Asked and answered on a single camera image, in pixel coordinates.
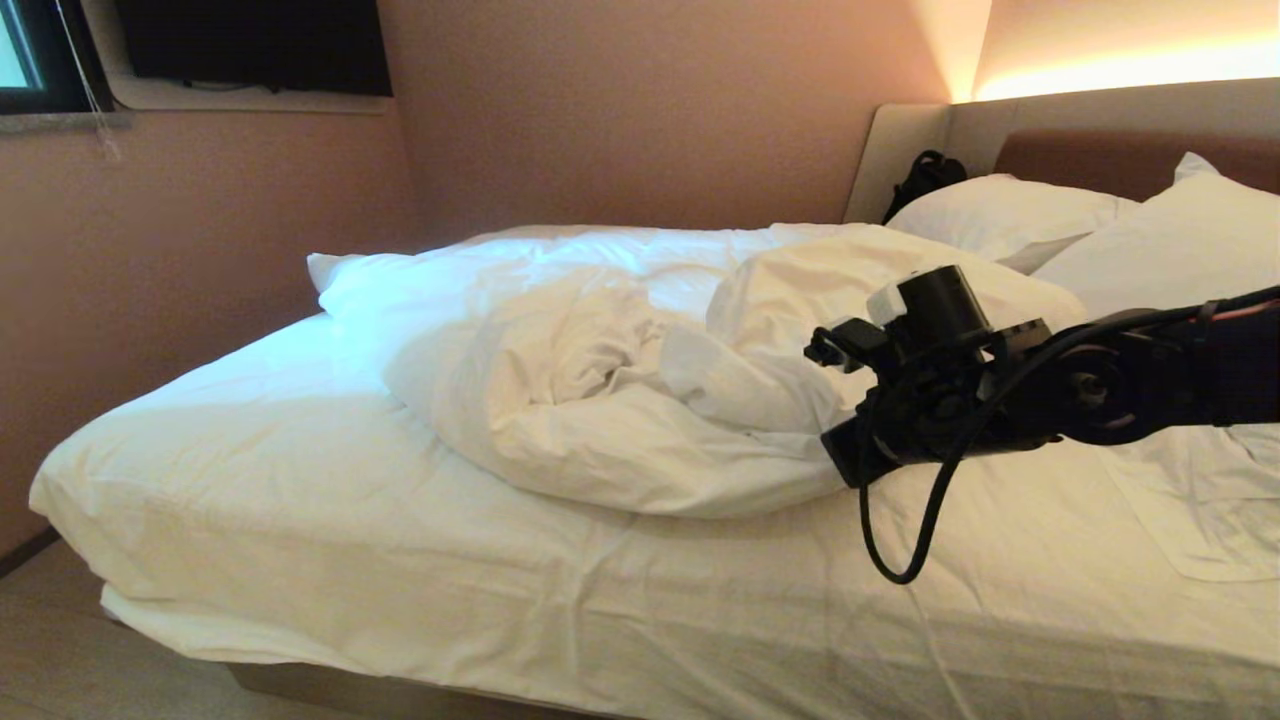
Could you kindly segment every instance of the wall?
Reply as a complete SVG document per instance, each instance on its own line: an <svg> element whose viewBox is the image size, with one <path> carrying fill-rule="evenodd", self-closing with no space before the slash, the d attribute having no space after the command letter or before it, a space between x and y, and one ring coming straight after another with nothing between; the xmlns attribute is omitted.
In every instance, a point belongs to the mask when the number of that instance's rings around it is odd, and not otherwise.
<svg viewBox="0 0 1280 720"><path fill-rule="evenodd" d="M920 20L947 6L384 4L424 222L448 241L524 223L840 222L876 106L950 100Z"/></svg>
<svg viewBox="0 0 1280 720"><path fill-rule="evenodd" d="M1276 0L993 0L974 96L1280 76Z"/></svg>
<svg viewBox="0 0 1280 720"><path fill-rule="evenodd" d="M397 113L141 114L0 136L0 555L40 460L95 415L316 310L306 252L412 249Z"/></svg>

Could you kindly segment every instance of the wrinkled sheet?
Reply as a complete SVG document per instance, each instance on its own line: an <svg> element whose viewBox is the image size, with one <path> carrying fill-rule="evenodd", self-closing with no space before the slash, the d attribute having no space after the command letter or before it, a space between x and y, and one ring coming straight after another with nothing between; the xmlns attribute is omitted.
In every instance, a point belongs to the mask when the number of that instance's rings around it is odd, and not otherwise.
<svg viewBox="0 0 1280 720"><path fill-rule="evenodd" d="M689 297L705 307L714 282ZM106 579L110 611L192 657L664 720L1280 707L1280 583L1175 571L1107 448L964 462L902 588L867 559L855 493L698 520L511 487L389 396L357 341L303 320L54 451L32 506ZM872 488L895 566L932 475Z"/></svg>
<svg viewBox="0 0 1280 720"><path fill-rule="evenodd" d="M1084 322L1065 290L882 227L769 232L780 247L704 265L724 273L705 322L650 302L644 275L608 261L631 241L609 232L576 238L595 265L495 263L480 246L312 266L325 268L324 306L370 338L387 387L449 447L525 489L660 515L754 515L845 487L818 436L876 379L801 350L814 327L864 316L888 282L959 264L1000 327ZM646 266L687 269L682 254L654 247ZM415 296L489 266L466 304Z"/></svg>

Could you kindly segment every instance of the floor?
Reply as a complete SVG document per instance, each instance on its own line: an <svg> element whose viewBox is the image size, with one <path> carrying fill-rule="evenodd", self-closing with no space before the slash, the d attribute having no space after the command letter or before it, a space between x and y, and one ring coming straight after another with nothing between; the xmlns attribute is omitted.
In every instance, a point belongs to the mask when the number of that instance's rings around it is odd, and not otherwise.
<svg viewBox="0 0 1280 720"><path fill-rule="evenodd" d="M63 542L0 579L0 719L362 717L246 692L221 665L187 660L106 620L100 591Z"/></svg>

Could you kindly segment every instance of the black cable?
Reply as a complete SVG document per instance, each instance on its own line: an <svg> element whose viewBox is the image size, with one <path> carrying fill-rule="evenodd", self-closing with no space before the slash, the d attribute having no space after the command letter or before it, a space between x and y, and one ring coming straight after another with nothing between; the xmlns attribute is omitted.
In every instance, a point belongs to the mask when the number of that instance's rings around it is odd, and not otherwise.
<svg viewBox="0 0 1280 720"><path fill-rule="evenodd" d="M1260 302L1266 302L1280 297L1280 286L1260 290L1257 292L1251 292L1248 295L1242 295L1233 300L1220 301L1219 306L1221 311L1234 310L1240 307L1249 307ZM1164 325L1167 323L1175 323L1179 320L1185 320L1196 316L1202 305L1194 305L1188 307L1178 307L1174 310L1162 310L1157 313L1146 313L1142 315L1121 318L1119 320L1112 320L1110 323L1100 323L1093 325L1083 325L1075 331L1068 332L1068 334L1060 337L1056 341L1050 342L1043 350L1037 352L1030 360L1020 365L1009 379L997 389L986 402L977 414L969 420L964 430L956 437L955 443L952 443L951 450L947 452L946 459L942 462L942 468L938 469L938 474L933 480L933 489L929 491L929 501L924 507L924 516L920 520L920 533L915 541L915 551L911 553L911 561L906 566L906 570L901 573L895 573L888 565L884 564L884 559L881 557L879 551L876 548L876 537L872 530L872 516L870 506L868 500L870 497L870 491L868 486L870 483L861 483L859 487L859 515L863 525L863 541L867 543L867 553L870 555L872 562L876 569L879 570L882 575L893 583L905 585L914 580L920 570L924 568L924 561L929 555L929 544L933 542L933 530L938 524L938 515L942 511L942 501L946 498L947 487L951 484L951 478L955 475L956 469L960 466L960 461L964 460L964 454L969 450L982 430L986 429L987 423L991 418L1000 410L1001 404L1009 395L1021 384L1032 373L1041 369L1051 360L1059 357L1068 350L1080 345L1082 342L1089 341L1102 334L1126 332L1137 328L1146 328L1153 325ZM859 447L863 452L859 452L858 464L859 470L865 469L867 452L865 450L872 447L869 442L872 437L872 423L870 418L874 416L874 404L869 409L868 421L859 428Z"/></svg>

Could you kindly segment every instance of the upholstered headboard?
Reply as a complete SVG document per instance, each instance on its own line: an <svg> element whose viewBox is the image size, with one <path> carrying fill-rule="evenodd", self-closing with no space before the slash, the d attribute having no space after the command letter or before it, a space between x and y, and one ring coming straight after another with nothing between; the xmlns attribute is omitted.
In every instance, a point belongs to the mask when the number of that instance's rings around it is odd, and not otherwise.
<svg viewBox="0 0 1280 720"><path fill-rule="evenodd" d="M1224 176L1280 193L1280 138L1107 129L1021 129L1000 150L995 172L1147 200L1174 182L1190 150Z"/></svg>

